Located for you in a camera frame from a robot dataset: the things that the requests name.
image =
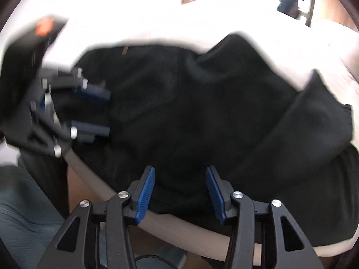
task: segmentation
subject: black cable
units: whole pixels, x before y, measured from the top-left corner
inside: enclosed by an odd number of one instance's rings
[[[147,255],[142,255],[142,256],[138,256],[135,258],[135,261],[139,261],[139,260],[142,260],[142,259],[146,259],[146,258],[154,258],[154,259],[158,259],[164,263],[166,263],[168,266],[170,266],[171,268],[173,269],[178,269],[175,265],[173,265],[171,262],[167,261],[166,259],[160,257],[160,256],[157,256],[157,255],[152,255],[152,254],[147,254]]]

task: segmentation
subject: silver bolt head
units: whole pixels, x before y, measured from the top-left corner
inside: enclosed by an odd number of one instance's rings
[[[45,94],[45,106],[49,105],[53,102],[53,98],[51,97],[50,93]]]
[[[239,192],[239,191],[235,191],[235,192],[233,192],[233,197],[237,198],[237,199],[240,199],[240,198],[243,197],[243,193]]]
[[[89,206],[90,205],[90,202],[88,201],[88,200],[82,200],[81,202],[80,202],[80,206],[81,207],[87,207],[87,206]]]
[[[84,79],[82,81],[82,89],[86,90],[87,89],[87,79]]]
[[[282,205],[282,201],[278,200],[278,199],[273,199],[272,200],[272,205],[275,207],[280,207]]]
[[[47,89],[47,79],[42,79],[42,89]]]
[[[77,128],[75,126],[71,127],[70,133],[71,133],[71,138],[76,139],[76,137],[77,137]]]
[[[55,153],[55,157],[56,157],[56,158],[60,158],[60,157],[61,157],[61,146],[59,146],[58,144],[55,145],[55,146],[53,147],[53,151],[54,151],[54,153]]]
[[[118,196],[120,198],[127,198],[129,196],[129,193],[127,191],[121,191]]]
[[[36,111],[36,102],[35,101],[31,101],[30,102],[30,107],[32,111]]]

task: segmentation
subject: folded black clothing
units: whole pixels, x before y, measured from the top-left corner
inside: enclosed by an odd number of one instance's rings
[[[317,71],[298,92],[242,37],[207,53],[162,45],[88,51],[76,64],[89,83],[112,92],[108,108],[53,94],[60,120],[111,128],[108,139],[73,150],[114,190],[146,165],[156,168],[149,208],[223,232],[205,168],[254,200],[278,198],[314,246],[353,237],[358,216],[358,152],[352,118]]]

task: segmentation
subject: blue finger pad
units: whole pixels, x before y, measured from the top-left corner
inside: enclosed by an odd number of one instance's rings
[[[209,195],[212,200],[212,205],[216,218],[223,224],[227,219],[225,210],[224,210],[224,200],[222,194],[219,191],[218,184],[213,176],[212,170],[210,167],[206,169],[206,184],[208,188]]]
[[[153,187],[155,186],[155,179],[156,179],[156,171],[155,168],[152,167],[148,173],[145,184],[143,185],[143,188],[138,197],[137,212],[135,215],[136,224],[139,224],[145,218],[148,204],[151,199]]]

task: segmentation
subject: blue-gray cloth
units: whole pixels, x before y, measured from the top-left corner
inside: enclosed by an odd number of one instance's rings
[[[0,237],[21,269],[35,269],[64,219],[22,167],[0,167]]]

